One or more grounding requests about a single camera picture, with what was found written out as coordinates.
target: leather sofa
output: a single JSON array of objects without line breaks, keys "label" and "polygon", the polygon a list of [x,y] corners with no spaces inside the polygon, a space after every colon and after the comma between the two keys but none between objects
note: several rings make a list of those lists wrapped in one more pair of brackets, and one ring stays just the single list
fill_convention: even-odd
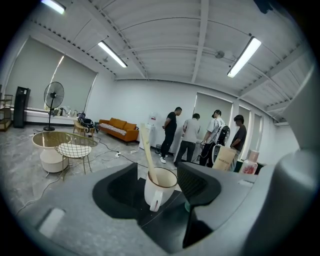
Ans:
[{"label": "leather sofa", "polygon": [[128,145],[128,142],[136,141],[139,130],[136,130],[137,125],[120,119],[111,118],[110,120],[99,120],[99,129],[107,134],[123,140]]}]

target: gold wire chair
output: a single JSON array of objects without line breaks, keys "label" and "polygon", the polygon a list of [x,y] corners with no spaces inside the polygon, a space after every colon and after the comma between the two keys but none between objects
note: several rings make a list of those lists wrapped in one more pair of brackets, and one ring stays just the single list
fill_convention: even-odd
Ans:
[{"label": "gold wire chair", "polygon": [[[74,133],[62,132],[62,131],[52,131],[52,137],[56,140],[56,146],[54,149],[62,155],[62,171],[63,180],[65,180],[65,176],[67,171],[70,169],[69,159],[82,159],[83,160],[83,169],[84,174],[86,174],[86,167],[85,167],[85,157],[88,159],[88,164],[90,171],[90,161],[89,161],[89,154],[92,150],[92,147],[98,145],[96,141],[91,138],[84,137],[81,135],[77,135]],[[64,171],[64,158],[68,159],[68,167]]]}]

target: black hair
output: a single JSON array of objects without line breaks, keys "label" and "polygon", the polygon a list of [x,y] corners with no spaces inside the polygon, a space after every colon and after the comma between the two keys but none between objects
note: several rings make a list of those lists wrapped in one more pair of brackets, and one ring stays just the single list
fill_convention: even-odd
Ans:
[{"label": "black hair", "polygon": [[215,118],[215,113],[217,113],[219,116],[221,116],[221,111],[219,109],[217,109],[216,111],[214,111],[213,115],[211,116],[212,118]]},{"label": "black hair", "polygon": [[233,121],[237,121],[237,120],[241,120],[241,123],[244,124],[245,122],[245,119],[244,119],[244,116],[241,115],[241,114],[238,114],[234,117]]},{"label": "black hair", "polygon": [[195,113],[195,114],[193,114],[192,118],[199,119],[199,118],[200,118],[200,115],[199,115],[198,113]]}]

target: dark pants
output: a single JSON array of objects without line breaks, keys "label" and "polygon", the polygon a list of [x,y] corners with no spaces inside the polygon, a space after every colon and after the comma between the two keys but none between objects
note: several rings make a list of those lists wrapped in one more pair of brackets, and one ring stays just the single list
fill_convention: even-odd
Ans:
[{"label": "dark pants", "polygon": [[172,145],[172,142],[174,141],[175,133],[174,132],[166,132],[164,141],[161,145],[161,156],[163,158],[166,157],[166,155],[169,152],[169,149]]},{"label": "dark pants", "polygon": [[192,143],[190,141],[184,141],[184,140],[181,141],[180,149],[179,149],[178,155],[176,156],[175,162],[177,164],[181,162],[182,156],[188,149],[188,151],[186,152],[186,161],[191,163],[195,148],[196,148],[196,143]]},{"label": "dark pants", "polygon": [[214,149],[215,145],[216,144],[214,142],[204,145],[204,148],[203,148],[201,156],[200,156],[200,161],[199,161],[199,164],[201,166],[205,166],[208,159],[209,159],[209,162],[206,166],[208,166],[210,168],[212,168],[212,166],[214,166],[214,163],[212,162],[212,150]]}]

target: ceiling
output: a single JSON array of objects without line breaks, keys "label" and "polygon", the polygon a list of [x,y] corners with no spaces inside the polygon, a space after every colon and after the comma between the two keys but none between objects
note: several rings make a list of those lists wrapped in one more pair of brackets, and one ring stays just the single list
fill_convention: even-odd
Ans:
[{"label": "ceiling", "polygon": [[[271,116],[295,96],[312,53],[283,11],[260,12],[253,0],[58,0],[61,15],[40,4],[28,17],[115,75],[195,84],[229,93]],[[242,70],[227,76],[251,36],[262,42]],[[97,45],[107,43],[122,68]],[[217,58],[218,51],[224,57]]]}]

